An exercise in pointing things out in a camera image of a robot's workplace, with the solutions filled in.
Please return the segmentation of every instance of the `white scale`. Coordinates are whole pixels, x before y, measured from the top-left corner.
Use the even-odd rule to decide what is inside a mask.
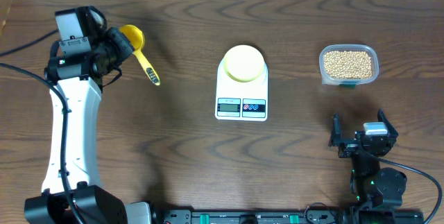
[[[265,121],[268,117],[268,68],[254,47],[231,48],[217,70],[214,116],[220,120]]]

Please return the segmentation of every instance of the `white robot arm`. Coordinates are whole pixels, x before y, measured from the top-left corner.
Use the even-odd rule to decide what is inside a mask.
[[[63,55],[57,57],[58,48],[53,45],[45,76],[67,103],[66,169],[60,163],[63,105],[51,90],[53,135],[48,171],[42,195],[25,202],[25,218],[29,223],[66,223],[76,218],[88,224],[151,224],[149,204],[124,205],[103,190],[97,166],[96,122],[102,77],[113,69],[120,71],[118,67],[134,48],[118,29],[107,29],[105,17],[92,6],[56,12],[55,18],[62,38],[55,44],[60,45]]]

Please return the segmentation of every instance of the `green connector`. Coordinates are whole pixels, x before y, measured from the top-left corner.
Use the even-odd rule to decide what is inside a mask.
[[[290,215],[290,224],[299,224],[299,216]]]
[[[200,215],[200,224],[210,224],[210,215],[201,214]]]

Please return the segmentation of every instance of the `measuring cup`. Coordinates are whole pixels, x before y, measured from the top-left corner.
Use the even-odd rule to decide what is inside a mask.
[[[133,54],[136,56],[137,60],[142,66],[142,69],[145,71],[145,74],[155,85],[160,85],[160,79],[155,72],[153,66],[148,62],[148,59],[145,58],[145,55],[142,53],[142,49],[145,45],[145,37],[144,33],[139,30],[136,26],[126,25],[122,26],[119,29],[127,38],[130,40],[132,46],[134,47]]]

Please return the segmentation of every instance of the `wooden table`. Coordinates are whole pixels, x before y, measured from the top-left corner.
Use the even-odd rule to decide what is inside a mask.
[[[54,12],[95,5],[111,26],[134,24],[162,86],[135,58],[105,88],[97,123],[103,187],[125,203],[196,209],[345,207],[351,161],[327,146],[334,112],[349,136],[379,108],[400,136],[387,159],[444,182],[444,0],[15,0],[0,39],[11,49],[55,29]],[[2,62],[42,74],[57,37]],[[321,84],[329,44],[373,47],[378,79],[355,89]],[[216,70],[237,44],[258,46],[269,67],[264,123],[214,118]],[[0,73],[0,216],[24,222],[38,196],[51,145],[48,89]],[[407,173],[403,208],[428,215],[436,187]],[[444,221],[440,210],[434,223]]]

